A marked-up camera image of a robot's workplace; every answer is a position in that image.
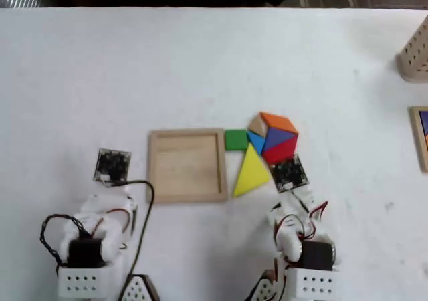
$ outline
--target wooden board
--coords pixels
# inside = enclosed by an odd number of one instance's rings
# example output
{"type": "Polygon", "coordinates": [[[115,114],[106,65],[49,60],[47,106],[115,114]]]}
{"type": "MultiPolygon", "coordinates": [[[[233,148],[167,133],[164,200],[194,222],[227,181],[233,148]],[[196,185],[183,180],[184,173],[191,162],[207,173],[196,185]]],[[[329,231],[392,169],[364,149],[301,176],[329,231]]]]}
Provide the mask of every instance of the wooden board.
{"type": "Polygon", "coordinates": [[[227,200],[223,129],[154,131],[148,151],[155,203],[227,200]]]}
{"type": "Polygon", "coordinates": [[[423,132],[421,116],[419,114],[419,112],[426,111],[428,111],[428,107],[416,106],[409,108],[413,136],[415,137],[415,144],[419,154],[419,164],[421,165],[421,170],[428,173],[428,147],[427,141],[425,140],[425,133],[423,132]]]}

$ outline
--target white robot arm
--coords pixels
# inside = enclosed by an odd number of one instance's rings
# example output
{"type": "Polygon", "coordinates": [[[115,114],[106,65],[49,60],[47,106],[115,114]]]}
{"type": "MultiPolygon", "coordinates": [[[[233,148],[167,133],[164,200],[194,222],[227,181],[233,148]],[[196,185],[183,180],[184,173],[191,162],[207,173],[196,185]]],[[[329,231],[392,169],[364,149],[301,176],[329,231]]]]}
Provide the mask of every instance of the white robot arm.
{"type": "Polygon", "coordinates": [[[337,299],[336,246],[321,222],[327,204],[316,206],[311,197],[304,203],[294,192],[282,193],[281,203],[268,215],[278,251],[274,274],[263,275],[247,301],[337,299]]]}

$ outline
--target white table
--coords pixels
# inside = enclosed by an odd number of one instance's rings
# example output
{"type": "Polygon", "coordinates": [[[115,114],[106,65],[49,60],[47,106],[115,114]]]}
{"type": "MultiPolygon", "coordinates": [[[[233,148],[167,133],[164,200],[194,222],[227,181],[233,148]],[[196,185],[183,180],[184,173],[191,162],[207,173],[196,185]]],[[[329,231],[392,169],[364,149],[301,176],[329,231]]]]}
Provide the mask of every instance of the white table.
{"type": "MultiPolygon", "coordinates": [[[[428,177],[406,107],[427,105],[428,86],[404,82],[393,61],[424,16],[0,10],[1,299],[54,299],[40,225],[105,191],[92,181],[100,147],[131,151],[129,178],[141,178],[150,130],[245,128],[259,110],[300,131],[315,196],[330,200],[343,300],[426,298],[428,177]]],[[[227,154],[230,188],[239,155],[227,154]]],[[[243,300],[272,266],[265,215],[277,200],[269,183],[224,204],[155,206],[137,271],[166,301],[243,300]]],[[[60,224],[48,230],[53,245],[60,224]]]]}

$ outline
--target light blue triangle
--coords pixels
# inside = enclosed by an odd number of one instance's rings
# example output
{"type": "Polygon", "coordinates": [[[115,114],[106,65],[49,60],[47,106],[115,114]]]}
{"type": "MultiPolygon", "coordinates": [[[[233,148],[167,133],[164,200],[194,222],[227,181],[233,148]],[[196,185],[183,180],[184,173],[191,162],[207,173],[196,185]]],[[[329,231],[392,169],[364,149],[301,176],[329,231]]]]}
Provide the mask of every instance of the light blue triangle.
{"type": "Polygon", "coordinates": [[[248,138],[253,144],[257,154],[260,155],[261,151],[263,150],[263,145],[265,144],[265,138],[254,134],[253,132],[248,132],[248,138]]]}

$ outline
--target perforated plastic block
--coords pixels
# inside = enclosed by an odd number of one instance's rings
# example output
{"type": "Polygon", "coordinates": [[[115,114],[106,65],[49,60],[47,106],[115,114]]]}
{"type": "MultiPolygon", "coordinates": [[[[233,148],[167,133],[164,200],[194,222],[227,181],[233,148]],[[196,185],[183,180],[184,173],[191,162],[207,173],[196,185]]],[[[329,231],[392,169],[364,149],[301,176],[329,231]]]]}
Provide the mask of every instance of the perforated plastic block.
{"type": "Polygon", "coordinates": [[[147,276],[133,276],[120,301],[158,301],[156,291],[145,278],[148,279],[147,276]]]}
{"type": "Polygon", "coordinates": [[[289,269],[286,295],[288,298],[309,300],[338,299],[338,272],[289,269]]]}
{"type": "Polygon", "coordinates": [[[257,285],[257,288],[255,289],[251,301],[267,300],[268,298],[273,296],[274,293],[275,291],[274,286],[272,286],[272,283],[270,283],[268,279],[261,279],[259,284],[257,285]]]}
{"type": "Polygon", "coordinates": [[[62,298],[106,298],[109,295],[111,267],[98,269],[60,268],[58,295],[62,298]]]}

